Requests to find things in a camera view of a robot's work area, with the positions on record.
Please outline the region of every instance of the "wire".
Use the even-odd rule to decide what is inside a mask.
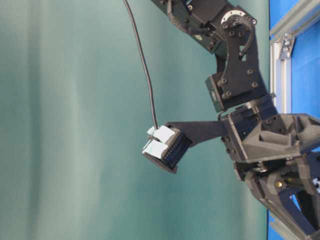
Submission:
[[[128,1],[127,0],[123,0],[123,3],[124,3],[124,5],[125,5],[125,7],[126,7],[126,9],[128,11],[128,14],[129,14],[129,17],[130,17],[130,21],[132,23],[132,28],[133,28],[136,44],[138,46],[139,54],[140,54],[142,65],[143,65],[144,74],[145,74],[145,77],[146,77],[146,81],[148,83],[149,100],[150,100],[150,107],[151,107],[153,125],[154,125],[155,129],[158,129],[156,110],[155,110],[155,102],[154,102],[154,92],[153,92],[153,89],[152,89],[150,74],[149,74],[149,70],[148,70],[148,67],[147,67],[144,51],[142,49],[139,33],[138,33],[138,30],[137,30],[136,21],[135,21],[134,15],[133,15],[133,13],[131,11],[131,8],[129,6]]]

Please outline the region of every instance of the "screw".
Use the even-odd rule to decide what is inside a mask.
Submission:
[[[248,75],[252,75],[254,73],[254,71],[252,69],[249,69],[248,71],[246,71],[246,74]]]
[[[280,188],[283,187],[283,183],[282,183],[281,181],[277,181],[277,182],[275,183],[275,186],[276,186],[278,189],[280,189]]]
[[[215,43],[214,42],[210,42],[209,46],[207,47],[207,49],[209,51],[211,51],[214,48]]]

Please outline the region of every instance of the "green background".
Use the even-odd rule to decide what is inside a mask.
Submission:
[[[214,56],[150,0],[130,0],[158,122],[217,115],[205,86]],[[258,20],[269,79],[269,7]],[[1,240],[263,240],[266,210],[216,139],[190,149],[177,175],[141,155],[152,126],[147,84],[121,0],[2,0]]]

